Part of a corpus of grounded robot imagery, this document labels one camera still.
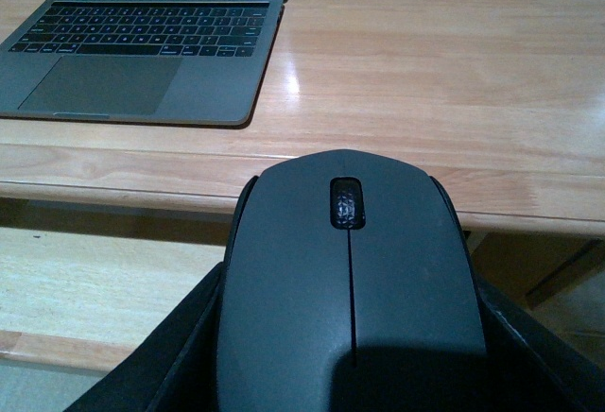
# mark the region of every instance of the wooden table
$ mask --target wooden table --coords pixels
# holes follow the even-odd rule
[[[0,40],[42,1],[0,0]],[[287,0],[247,127],[3,119],[0,197],[228,214],[346,147],[435,176],[465,229],[602,237],[604,1]]]

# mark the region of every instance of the wood grain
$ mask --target wood grain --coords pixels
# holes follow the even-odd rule
[[[188,235],[181,236],[188,242],[165,240],[162,225],[141,238],[145,220],[139,218],[107,217],[111,227],[95,224],[97,233],[76,233],[57,231],[64,224],[52,231],[49,220],[39,218],[65,213],[21,212],[30,228],[19,228],[18,218],[0,226],[0,357],[15,360],[111,370],[225,250]],[[72,218],[78,221],[77,213]]]
[[[0,0],[4,39],[43,0]],[[288,0],[244,129],[0,120],[0,196],[229,213],[253,174],[355,148],[462,224],[605,235],[605,0]]]

